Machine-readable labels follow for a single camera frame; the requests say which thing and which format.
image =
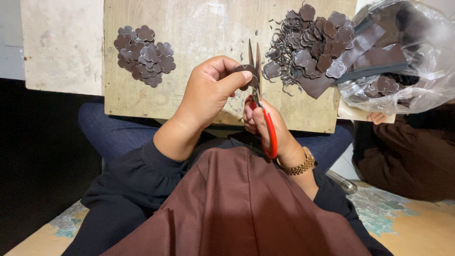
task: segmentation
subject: plastic bag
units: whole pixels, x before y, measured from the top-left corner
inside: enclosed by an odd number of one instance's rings
[[[383,8],[403,3],[416,14],[410,19],[419,16],[418,22],[424,24],[425,29],[398,35],[408,68],[394,73],[418,76],[419,81],[396,94],[379,98],[368,97],[366,92],[380,75],[343,82],[339,84],[339,90],[349,106],[368,112],[408,114],[427,111],[455,98],[455,21],[449,21],[438,11],[413,0],[375,1],[365,6],[354,20],[377,15]],[[409,107],[399,104],[403,100],[410,101]]]

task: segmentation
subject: wrist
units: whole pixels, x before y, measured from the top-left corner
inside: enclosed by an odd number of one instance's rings
[[[171,117],[172,121],[184,129],[187,134],[201,133],[204,127],[197,121],[193,113],[182,105],[179,106],[175,114]]]
[[[292,168],[301,165],[307,157],[302,146],[292,137],[285,150],[278,154],[278,159],[282,166]]]

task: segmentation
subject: black long-sleeve shirt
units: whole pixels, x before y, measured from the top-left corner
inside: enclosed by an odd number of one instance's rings
[[[196,162],[204,150],[236,146],[246,145],[235,139],[214,139],[196,147],[195,157],[174,161],[159,152],[151,141],[121,156],[93,181],[81,199],[90,211],[63,255],[88,256],[105,252],[160,208],[189,164]],[[260,150],[251,150],[260,154]],[[314,177],[319,186],[314,203],[323,210],[344,216],[372,255],[392,255],[365,229],[343,189],[324,174],[315,173]]]

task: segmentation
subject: blue jeans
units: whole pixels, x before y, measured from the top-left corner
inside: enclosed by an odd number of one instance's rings
[[[149,142],[160,123],[149,118],[110,117],[104,104],[85,103],[79,109],[79,127],[107,164],[126,152]],[[291,132],[302,146],[307,146],[318,162],[315,170],[326,172],[353,141],[354,126],[350,120],[338,120],[335,133]],[[234,134],[235,139],[250,144],[247,132]],[[198,144],[216,138],[203,132]]]

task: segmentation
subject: gold wristwatch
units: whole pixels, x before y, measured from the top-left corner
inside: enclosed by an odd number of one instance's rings
[[[311,154],[310,150],[307,147],[302,147],[303,151],[305,152],[305,155],[307,156],[307,159],[305,162],[297,167],[284,167],[280,164],[280,161],[277,158],[278,165],[280,166],[281,170],[283,170],[287,175],[299,175],[308,170],[311,166],[314,165],[314,156]]]

